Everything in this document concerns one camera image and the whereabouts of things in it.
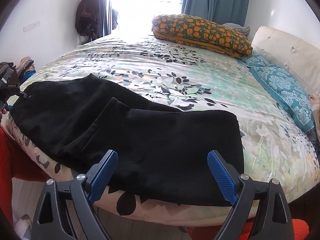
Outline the person's left hand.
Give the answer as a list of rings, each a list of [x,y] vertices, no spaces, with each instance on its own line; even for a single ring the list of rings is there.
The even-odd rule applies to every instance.
[[[2,118],[3,118],[3,116],[6,114],[6,109],[2,109],[1,111],[0,111],[0,122],[1,122],[1,120],[2,120]]]

